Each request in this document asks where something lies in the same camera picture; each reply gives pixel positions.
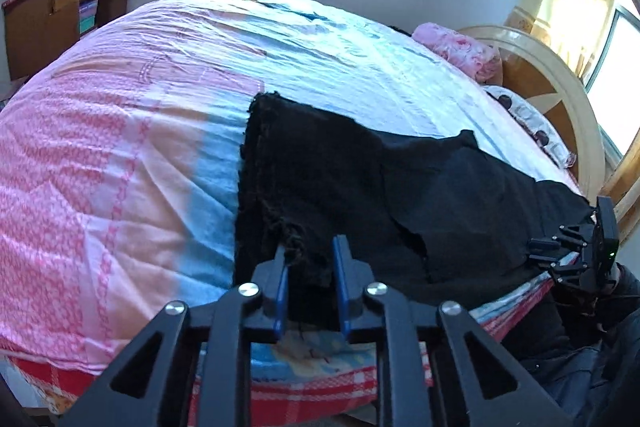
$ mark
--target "wooden desk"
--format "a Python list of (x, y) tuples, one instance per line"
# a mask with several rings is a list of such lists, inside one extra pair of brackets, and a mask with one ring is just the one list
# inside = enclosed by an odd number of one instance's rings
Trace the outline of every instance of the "wooden desk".
[[(85, 0), (8, 0), (4, 10), (11, 80), (49, 66), (80, 39), (80, 3)], [(127, 0), (97, 0), (100, 27), (127, 12)]]

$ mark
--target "metal screw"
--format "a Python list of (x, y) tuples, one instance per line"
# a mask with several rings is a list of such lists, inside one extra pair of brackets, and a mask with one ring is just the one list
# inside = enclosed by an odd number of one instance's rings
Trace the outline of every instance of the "metal screw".
[(253, 282), (246, 282), (238, 286), (238, 293), (242, 297), (253, 297), (260, 291), (260, 286)]
[(369, 286), (367, 286), (367, 293), (369, 295), (384, 295), (388, 287), (383, 282), (372, 282)]
[(462, 306), (460, 306), (455, 301), (444, 301), (440, 305), (440, 309), (442, 310), (442, 313), (444, 313), (445, 315), (451, 315), (452, 317), (454, 317), (455, 315), (460, 315), (460, 313), (462, 313)]
[(168, 315), (180, 315), (185, 311), (187, 306), (182, 301), (171, 301), (167, 306), (164, 307), (164, 311)]

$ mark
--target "black garment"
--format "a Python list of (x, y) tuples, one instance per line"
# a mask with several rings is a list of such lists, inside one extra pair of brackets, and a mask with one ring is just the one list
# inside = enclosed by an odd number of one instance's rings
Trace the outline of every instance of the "black garment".
[[(587, 201), (481, 152), (471, 131), (432, 139), (369, 130), (264, 94), (241, 150), (235, 283), (287, 248), (290, 318), (335, 326), (334, 235), (410, 299), (468, 309), (538, 275), (527, 241), (586, 222)], [(558, 257), (566, 251), (558, 251)]]
[[(613, 295), (598, 301), (592, 319), (567, 321), (563, 314), (565, 324), (549, 294), (502, 341), (571, 416), (574, 427), (638, 424), (640, 282), (625, 267), (620, 269)], [(598, 323), (607, 331), (602, 340), (572, 345), (570, 337), (584, 338), (582, 330)]]

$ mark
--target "bedsheet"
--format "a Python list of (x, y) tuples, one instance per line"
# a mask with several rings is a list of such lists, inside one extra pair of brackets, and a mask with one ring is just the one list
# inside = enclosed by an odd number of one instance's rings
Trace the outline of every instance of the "bedsheet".
[[(376, 130), (471, 129), (578, 192), (481, 87), (386, 26), (309, 0), (160, 0), (92, 32), (0, 113), (0, 354), (72, 401), (167, 301), (230, 287), (239, 146), (263, 90)], [(543, 275), (472, 313), (501, 339), (548, 288)], [(373, 367), (372, 346), (296, 326), (252, 348), (254, 422), (367, 403)]]

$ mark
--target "pillowcase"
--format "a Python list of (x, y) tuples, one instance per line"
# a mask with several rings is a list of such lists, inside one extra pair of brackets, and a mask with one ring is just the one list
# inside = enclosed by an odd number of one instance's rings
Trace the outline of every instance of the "pillowcase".
[(502, 85), (502, 57), (497, 48), (431, 22), (418, 26), (412, 38), (479, 84)]
[(568, 169), (575, 164), (576, 155), (564, 144), (556, 128), (523, 97), (502, 86), (484, 86), (484, 90), (509, 111), (559, 168)]

